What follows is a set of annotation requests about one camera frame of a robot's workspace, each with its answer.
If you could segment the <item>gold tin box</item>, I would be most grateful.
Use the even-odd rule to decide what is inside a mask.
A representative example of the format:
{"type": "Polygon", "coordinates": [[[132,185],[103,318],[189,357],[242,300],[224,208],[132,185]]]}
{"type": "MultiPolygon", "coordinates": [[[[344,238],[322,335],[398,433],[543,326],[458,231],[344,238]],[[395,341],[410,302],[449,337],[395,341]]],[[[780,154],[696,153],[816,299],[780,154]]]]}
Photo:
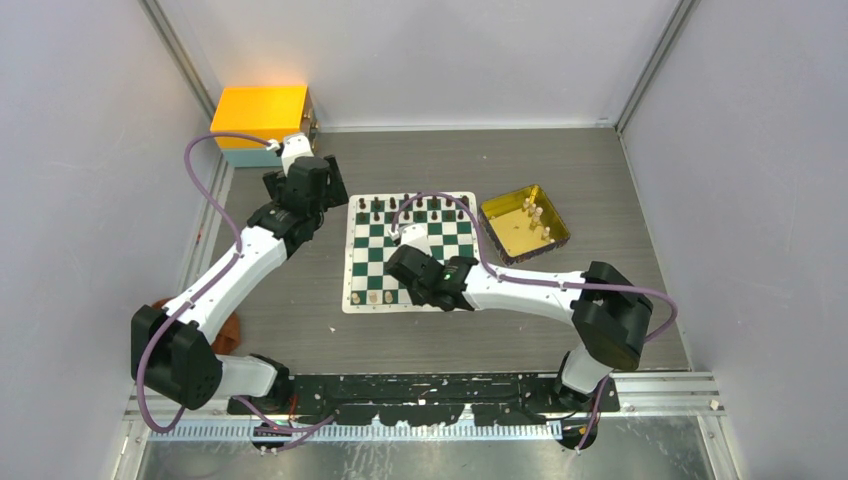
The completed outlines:
{"type": "Polygon", "coordinates": [[[552,252],[571,238],[569,228],[539,184],[483,201],[479,219],[506,265],[552,252]]]}

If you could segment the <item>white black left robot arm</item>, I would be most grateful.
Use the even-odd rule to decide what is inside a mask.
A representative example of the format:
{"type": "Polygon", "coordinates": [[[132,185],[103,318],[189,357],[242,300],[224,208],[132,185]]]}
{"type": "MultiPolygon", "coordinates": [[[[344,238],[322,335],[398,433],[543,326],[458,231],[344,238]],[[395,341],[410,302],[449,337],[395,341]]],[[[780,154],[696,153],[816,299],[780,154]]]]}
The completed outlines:
{"type": "Polygon", "coordinates": [[[325,213],[349,197],[332,155],[301,156],[263,182],[271,200],[251,215],[227,254],[165,306],[144,305],[132,318],[133,379],[186,409],[214,397],[252,398],[269,413],[290,403],[283,364],[258,354],[217,354],[212,345],[260,281],[312,240],[325,213]]]}

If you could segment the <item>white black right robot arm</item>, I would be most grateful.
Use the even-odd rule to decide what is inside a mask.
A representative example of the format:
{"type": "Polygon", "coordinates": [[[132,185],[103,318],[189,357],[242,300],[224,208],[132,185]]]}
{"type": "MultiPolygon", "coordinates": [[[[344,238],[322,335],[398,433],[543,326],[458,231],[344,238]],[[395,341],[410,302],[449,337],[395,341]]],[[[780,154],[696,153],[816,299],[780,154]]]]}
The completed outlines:
{"type": "Polygon", "coordinates": [[[614,370],[638,368],[653,304],[613,266],[594,261],[584,272],[550,273],[494,268],[473,257],[440,262],[400,246],[385,271],[406,288],[416,306],[442,311],[503,310],[561,321],[580,342],[567,352],[552,387],[566,410],[590,402],[614,370]]]}

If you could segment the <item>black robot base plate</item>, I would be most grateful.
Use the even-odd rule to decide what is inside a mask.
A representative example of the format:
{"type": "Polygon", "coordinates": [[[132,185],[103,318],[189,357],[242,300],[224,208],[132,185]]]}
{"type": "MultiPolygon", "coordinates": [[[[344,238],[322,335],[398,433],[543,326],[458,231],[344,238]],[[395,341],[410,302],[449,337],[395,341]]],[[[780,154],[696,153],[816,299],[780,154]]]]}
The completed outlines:
{"type": "Polygon", "coordinates": [[[468,411],[476,426],[538,425],[575,414],[616,412],[612,380],[591,394],[569,394],[554,374],[454,373],[296,375],[265,397],[242,395],[230,414],[291,414],[306,424],[327,417],[342,426],[448,426],[468,411]]]}

